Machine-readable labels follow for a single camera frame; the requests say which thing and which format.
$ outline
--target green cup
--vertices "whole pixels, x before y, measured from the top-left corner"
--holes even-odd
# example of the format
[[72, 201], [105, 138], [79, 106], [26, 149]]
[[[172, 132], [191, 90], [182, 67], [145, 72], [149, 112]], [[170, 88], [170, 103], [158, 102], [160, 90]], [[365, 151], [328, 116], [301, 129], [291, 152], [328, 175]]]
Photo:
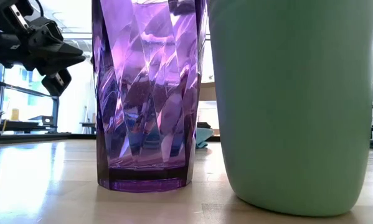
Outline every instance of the green cup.
[[244, 201], [331, 216], [367, 165], [373, 0], [210, 0], [222, 149]]

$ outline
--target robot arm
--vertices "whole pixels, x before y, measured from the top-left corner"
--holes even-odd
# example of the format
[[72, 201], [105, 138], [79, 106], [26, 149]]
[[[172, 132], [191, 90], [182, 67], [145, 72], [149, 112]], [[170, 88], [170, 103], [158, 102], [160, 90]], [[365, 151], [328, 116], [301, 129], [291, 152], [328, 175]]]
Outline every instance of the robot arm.
[[0, 0], [0, 63], [23, 65], [45, 75], [42, 84], [60, 96], [71, 82], [67, 67], [85, 60], [82, 50], [64, 42], [54, 21], [39, 17], [28, 21], [34, 9], [28, 0]]

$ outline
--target purple plastic tumbler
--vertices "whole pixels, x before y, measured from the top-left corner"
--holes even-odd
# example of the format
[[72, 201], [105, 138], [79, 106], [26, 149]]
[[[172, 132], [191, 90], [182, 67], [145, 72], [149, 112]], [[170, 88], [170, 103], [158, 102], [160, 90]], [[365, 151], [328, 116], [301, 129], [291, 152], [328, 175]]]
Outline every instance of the purple plastic tumbler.
[[192, 179], [205, 0], [93, 0], [98, 183], [160, 192]]

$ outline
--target black cable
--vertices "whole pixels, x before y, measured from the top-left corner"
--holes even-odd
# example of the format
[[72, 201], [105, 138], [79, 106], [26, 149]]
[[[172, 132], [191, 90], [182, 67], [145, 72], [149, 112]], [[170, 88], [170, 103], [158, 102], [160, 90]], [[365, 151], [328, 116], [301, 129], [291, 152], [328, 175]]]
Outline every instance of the black cable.
[[35, 1], [39, 6], [39, 11], [41, 13], [41, 17], [43, 17], [44, 16], [44, 9], [42, 8], [41, 2], [39, 2], [39, 0], [35, 0]]

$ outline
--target green tumbler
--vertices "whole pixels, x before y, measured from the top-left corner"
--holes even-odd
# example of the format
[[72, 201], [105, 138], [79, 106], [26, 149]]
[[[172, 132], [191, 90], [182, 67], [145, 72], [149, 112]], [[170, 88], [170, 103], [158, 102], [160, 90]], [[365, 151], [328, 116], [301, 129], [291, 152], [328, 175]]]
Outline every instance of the green tumbler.
[[371, 136], [373, 0], [210, 0], [222, 149], [244, 201], [348, 212]]

